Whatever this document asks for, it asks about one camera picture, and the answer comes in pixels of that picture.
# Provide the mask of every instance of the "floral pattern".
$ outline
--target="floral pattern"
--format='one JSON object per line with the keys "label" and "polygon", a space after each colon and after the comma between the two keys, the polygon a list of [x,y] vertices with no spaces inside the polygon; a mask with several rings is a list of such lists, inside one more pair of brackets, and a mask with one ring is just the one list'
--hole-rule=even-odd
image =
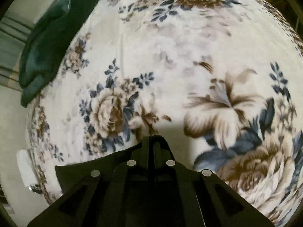
{"label": "floral pattern", "polygon": [[303,197],[302,53],[265,0],[100,0],[28,109],[44,197],[62,194],[55,165],[160,134],[284,226]]}

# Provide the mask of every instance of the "white object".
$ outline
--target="white object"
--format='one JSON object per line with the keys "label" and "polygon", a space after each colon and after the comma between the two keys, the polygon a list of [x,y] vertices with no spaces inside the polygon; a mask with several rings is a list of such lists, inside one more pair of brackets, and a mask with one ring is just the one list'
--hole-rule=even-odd
{"label": "white object", "polygon": [[27,149],[17,152],[17,163],[25,187],[39,184]]}

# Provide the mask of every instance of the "large brown rose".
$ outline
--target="large brown rose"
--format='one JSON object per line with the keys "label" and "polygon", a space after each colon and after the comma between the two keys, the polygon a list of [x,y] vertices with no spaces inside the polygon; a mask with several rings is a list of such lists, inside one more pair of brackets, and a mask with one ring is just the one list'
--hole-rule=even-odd
{"label": "large brown rose", "polygon": [[94,99],[90,121],[96,133],[100,133],[103,138],[123,131],[123,94],[121,88],[105,89]]}
{"label": "large brown rose", "polygon": [[292,136],[266,134],[255,151],[235,157],[217,175],[265,216],[281,202],[294,172]]}

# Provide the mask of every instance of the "metal pin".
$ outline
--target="metal pin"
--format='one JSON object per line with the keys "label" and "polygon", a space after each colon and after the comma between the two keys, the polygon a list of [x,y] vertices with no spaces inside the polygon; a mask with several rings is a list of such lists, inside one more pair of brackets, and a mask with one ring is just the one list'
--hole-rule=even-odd
{"label": "metal pin", "polygon": [[135,160],[132,160],[132,159],[131,159],[131,160],[129,160],[129,161],[127,162],[127,165],[128,165],[128,166],[135,166],[136,163],[137,163],[137,162],[136,162]]}
{"label": "metal pin", "polygon": [[166,162],[166,164],[167,164],[168,166],[174,166],[174,165],[176,164],[176,162],[174,162],[173,160],[168,160],[168,161]]}
{"label": "metal pin", "polygon": [[100,172],[98,170],[94,170],[91,172],[92,177],[99,177],[99,175],[100,175]]}
{"label": "metal pin", "polygon": [[205,176],[205,177],[209,177],[209,176],[212,175],[212,171],[206,169],[206,170],[203,170],[203,171],[202,171],[202,174],[203,174],[203,176]]}

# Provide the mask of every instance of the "bed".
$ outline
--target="bed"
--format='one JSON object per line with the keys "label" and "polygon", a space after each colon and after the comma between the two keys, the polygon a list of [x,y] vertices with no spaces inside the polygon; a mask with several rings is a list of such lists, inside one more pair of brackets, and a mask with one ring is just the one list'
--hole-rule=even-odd
{"label": "bed", "polygon": [[62,195],[55,165],[160,134],[284,226],[302,200],[302,54],[265,0],[100,0],[28,106],[47,202]]}

